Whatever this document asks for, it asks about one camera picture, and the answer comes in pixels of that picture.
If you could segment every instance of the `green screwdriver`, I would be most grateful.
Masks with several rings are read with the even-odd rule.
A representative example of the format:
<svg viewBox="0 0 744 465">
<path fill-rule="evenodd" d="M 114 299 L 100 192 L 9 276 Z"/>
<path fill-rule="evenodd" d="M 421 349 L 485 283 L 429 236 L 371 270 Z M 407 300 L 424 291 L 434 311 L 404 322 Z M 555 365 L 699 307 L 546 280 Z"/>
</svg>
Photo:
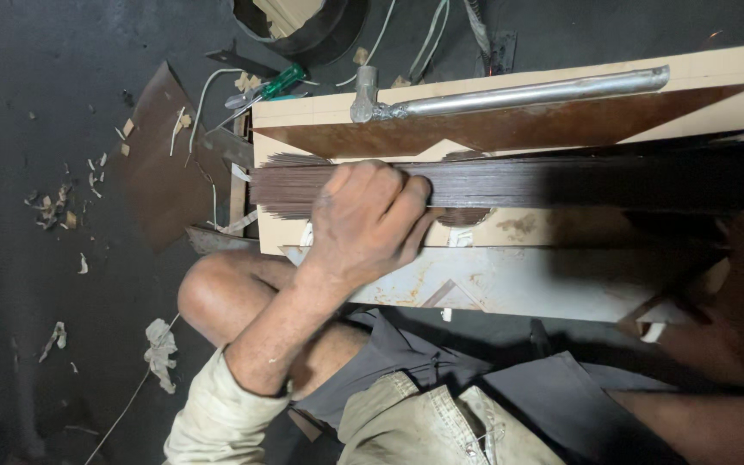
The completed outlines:
<svg viewBox="0 0 744 465">
<path fill-rule="evenodd" d="M 221 122 L 217 125 L 212 131 L 217 131 L 221 127 L 225 126 L 226 123 L 229 121 L 232 121 L 234 118 L 239 117 L 248 109 L 251 108 L 252 105 L 255 103 L 261 101 L 261 100 L 272 100 L 274 97 L 277 97 L 278 93 L 283 92 L 286 90 L 290 85 L 296 83 L 298 80 L 303 79 L 306 77 L 306 73 L 304 72 L 304 69 L 300 67 L 297 63 L 293 63 L 289 68 L 284 69 L 282 73 L 280 73 L 276 78 L 272 79 L 271 82 L 266 84 L 263 87 L 263 90 L 260 90 L 260 95 L 257 97 L 254 97 L 250 102 L 248 102 L 243 108 L 240 108 L 240 110 L 236 113 L 234 113 L 232 116 L 226 118 L 226 121 Z"/>
</svg>

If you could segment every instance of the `leg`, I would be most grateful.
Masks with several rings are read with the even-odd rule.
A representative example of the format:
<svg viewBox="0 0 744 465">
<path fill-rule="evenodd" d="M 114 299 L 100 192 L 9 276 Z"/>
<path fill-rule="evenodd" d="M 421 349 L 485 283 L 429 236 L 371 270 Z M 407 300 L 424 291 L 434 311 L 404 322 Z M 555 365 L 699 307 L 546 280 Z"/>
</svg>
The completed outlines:
<svg viewBox="0 0 744 465">
<path fill-rule="evenodd" d="M 216 347 L 232 342 L 297 269 L 285 257 L 223 251 L 202 258 L 180 286 L 183 318 Z M 295 400 L 311 394 L 358 353 L 368 333 L 330 322 L 295 359 L 289 375 Z"/>
</svg>

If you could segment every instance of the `rusty metal sheet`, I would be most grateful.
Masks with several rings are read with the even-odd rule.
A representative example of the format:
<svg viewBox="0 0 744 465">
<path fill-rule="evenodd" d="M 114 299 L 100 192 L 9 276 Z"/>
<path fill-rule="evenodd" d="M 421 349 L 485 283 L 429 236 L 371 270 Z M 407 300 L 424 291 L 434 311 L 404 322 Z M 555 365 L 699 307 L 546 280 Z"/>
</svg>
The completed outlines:
<svg viewBox="0 0 744 465">
<path fill-rule="evenodd" d="M 602 146 L 744 92 L 744 84 L 366 123 L 258 127 L 324 158 L 417 155 L 443 139 L 481 152 Z"/>
<path fill-rule="evenodd" d="M 211 219 L 212 185 L 197 164 L 185 161 L 191 130 L 176 137 L 174 156 L 169 156 L 171 134 L 180 109 L 196 119 L 197 113 L 168 63 L 163 63 L 139 97 L 134 115 L 136 128 L 124 142 L 128 156 L 117 143 L 109 154 L 108 167 L 122 181 L 130 210 L 154 252 L 160 252 L 185 234 L 185 227 Z M 217 199 L 228 198 L 231 174 L 223 162 L 226 148 L 219 143 L 204 144 L 205 130 L 198 128 L 194 146 L 197 162 L 217 186 Z"/>
<path fill-rule="evenodd" d="M 299 265 L 310 248 L 280 249 Z M 424 248 L 349 301 L 616 322 L 691 270 L 707 269 L 717 255 L 707 248 Z M 684 322 L 686 316 L 659 306 L 640 321 Z"/>
</svg>

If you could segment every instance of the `hand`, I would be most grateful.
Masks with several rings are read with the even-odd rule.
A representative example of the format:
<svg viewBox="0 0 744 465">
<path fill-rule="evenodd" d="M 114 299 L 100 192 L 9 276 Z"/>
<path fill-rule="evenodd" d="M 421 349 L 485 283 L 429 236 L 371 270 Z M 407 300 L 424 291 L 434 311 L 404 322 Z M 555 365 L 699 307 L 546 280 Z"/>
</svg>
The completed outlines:
<svg viewBox="0 0 744 465">
<path fill-rule="evenodd" d="M 429 181 L 405 178 L 377 160 L 338 166 L 315 201 L 314 245 L 301 269 L 348 296 L 415 260 L 443 208 L 427 211 Z"/>
</svg>

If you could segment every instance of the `screwdriver handle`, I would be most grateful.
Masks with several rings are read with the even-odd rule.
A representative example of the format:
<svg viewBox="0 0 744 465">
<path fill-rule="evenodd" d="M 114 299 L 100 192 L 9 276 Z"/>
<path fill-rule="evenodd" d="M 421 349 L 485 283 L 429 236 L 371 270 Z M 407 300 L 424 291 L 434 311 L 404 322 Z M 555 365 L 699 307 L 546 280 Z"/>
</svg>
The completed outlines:
<svg viewBox="0 0 744 465">
<path fill-rule="evenodd" d="M 272 100 L 272 98 L 274 98 L 278 93 L 283 92 L 283 90 L 288 88 L 290 85 L 305 77 L 306 73 L 304 72 L 304 69 L 297 63 L 293 63 L 289 68 L 284 69 L 278 77 L 272 79 L 270 83 L 266 84 L 265 87 L 263 87 L 263 91 L 260 92 L 260 95 L 263 97 L 263 100 Z"/>
</svg>

